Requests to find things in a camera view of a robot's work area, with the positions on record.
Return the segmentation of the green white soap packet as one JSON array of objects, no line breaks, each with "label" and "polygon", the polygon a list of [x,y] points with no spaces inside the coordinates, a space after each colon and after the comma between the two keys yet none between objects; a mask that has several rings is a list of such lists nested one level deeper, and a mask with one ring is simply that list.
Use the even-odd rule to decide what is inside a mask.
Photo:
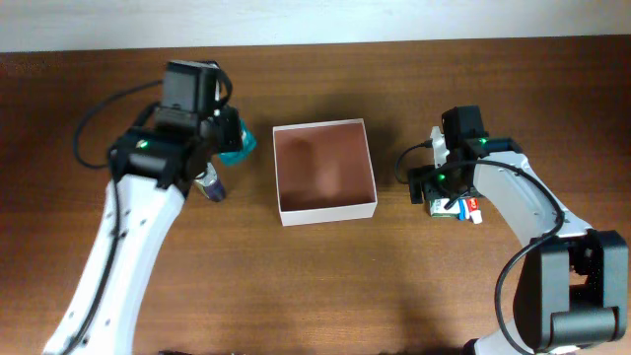
[{"label": "green white soap packet", "polygon": [[460,215],[460,208],[457,202],[448,207],[448,198],[438,198],[429,203],[429,214],[432,218],[457,218]]}]

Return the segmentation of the teal mouthwash bottle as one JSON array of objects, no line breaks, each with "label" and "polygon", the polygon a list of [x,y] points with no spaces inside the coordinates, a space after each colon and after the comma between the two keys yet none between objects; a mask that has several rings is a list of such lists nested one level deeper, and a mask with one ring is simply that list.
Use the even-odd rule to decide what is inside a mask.
[{"label": "teal mouthwash bottle", "polygon": [[243,121],[241,121],[241,134],[243,147],[240,151],[221,153],[219,155],[220,161],[225,166],[234,166],[242,163],[247,158],[247,156],[255,149],[257,141],[253,133],[246,127]]}]

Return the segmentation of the clear spray bottle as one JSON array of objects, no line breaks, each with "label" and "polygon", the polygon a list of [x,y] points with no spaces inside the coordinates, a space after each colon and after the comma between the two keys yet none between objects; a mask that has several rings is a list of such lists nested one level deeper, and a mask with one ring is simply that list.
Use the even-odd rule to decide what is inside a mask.
[{"label": "clear spray bottle", "polygon": [[194,184],[207,199],[213,202],[221,202],[227,196],[226,189],[210,162],[207,163],[205,172],[194,180]]}]

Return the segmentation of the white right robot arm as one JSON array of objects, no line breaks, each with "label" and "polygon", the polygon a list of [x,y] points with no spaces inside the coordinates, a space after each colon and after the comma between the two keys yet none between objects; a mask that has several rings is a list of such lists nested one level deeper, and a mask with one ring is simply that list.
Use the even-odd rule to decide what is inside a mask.
[{"label": "white right robot arm", "polygon": [[414,204],[459,205],[488,199],[521,244],[494,288],[498,330],[473,338],[464,354],[574,354],[621,339],[628,324],[629,247],[572,213],[533,171],[521,146],[493,138],[478,106],[441,116],[422,147],[433,162],[398,181]]}]

